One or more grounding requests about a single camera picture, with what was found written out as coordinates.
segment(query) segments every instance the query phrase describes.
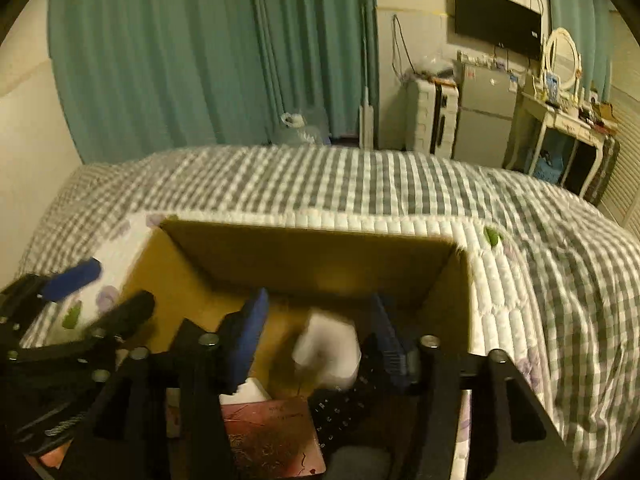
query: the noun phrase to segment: checkered bedsheet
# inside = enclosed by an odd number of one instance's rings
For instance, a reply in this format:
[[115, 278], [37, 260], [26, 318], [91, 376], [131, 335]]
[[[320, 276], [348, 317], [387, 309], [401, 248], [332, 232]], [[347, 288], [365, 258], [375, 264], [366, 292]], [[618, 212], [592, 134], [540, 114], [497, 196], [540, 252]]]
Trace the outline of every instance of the checkered bedsheet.
[[541, 310], [551, 413], [584, 478], [640, 415], [640, 244], [576, 196], [532, 178], [413, 153], [222, 146], [77, 171], [44, 215], [20, 272], [93, 253], [125, 215], [154, 210], [475, 217], [520, 245]]

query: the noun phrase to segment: mini fridge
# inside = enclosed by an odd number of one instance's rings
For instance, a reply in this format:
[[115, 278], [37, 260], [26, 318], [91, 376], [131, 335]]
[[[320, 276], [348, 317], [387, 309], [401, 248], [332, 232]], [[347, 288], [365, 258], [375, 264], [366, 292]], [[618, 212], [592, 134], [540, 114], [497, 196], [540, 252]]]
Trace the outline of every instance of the mini fridge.
[[507, 72], [464, 65], [455, 160], [502, 167], [517, 91], [517, 81]]

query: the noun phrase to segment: teal curtain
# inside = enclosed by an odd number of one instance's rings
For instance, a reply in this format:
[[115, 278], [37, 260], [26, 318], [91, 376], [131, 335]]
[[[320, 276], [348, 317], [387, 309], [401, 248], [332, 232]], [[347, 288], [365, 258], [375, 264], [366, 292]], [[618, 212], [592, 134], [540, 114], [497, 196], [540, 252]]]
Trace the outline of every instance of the teal curtain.
[[252, 0], [49, 0], [49, 55], [85, 162], [270, 140]]
[[254, 0], [254, 4], [272, 110], [280, 115], [324, 108], [332, 137], [357, 135], [365, 70], [369, 99], [377, 109], [375, 0]]
[[609, 0], [550, 0], [552, 28], [564, 27], [582, 56], [582, 86], [591, 81], [604, 99], [609, 98], [611, 30]]

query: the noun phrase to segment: wall-mounted tv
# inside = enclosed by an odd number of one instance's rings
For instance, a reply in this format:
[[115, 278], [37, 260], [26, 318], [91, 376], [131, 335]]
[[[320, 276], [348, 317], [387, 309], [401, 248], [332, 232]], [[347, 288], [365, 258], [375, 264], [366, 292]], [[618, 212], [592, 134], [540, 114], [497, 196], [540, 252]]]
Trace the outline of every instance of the wall-mounted tv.
[[542, 16], [511, 0], [456, 0], [456, 34], [539, 60]]

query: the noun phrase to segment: red book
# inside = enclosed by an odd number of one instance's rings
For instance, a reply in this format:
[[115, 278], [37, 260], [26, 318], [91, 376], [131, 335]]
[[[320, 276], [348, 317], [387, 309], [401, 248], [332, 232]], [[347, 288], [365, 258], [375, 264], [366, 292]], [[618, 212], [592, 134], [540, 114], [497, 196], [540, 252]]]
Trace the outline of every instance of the red book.
[[325, 472], [305, 399], [227, 404], [222, 416], [243, 477], [292, 478]]

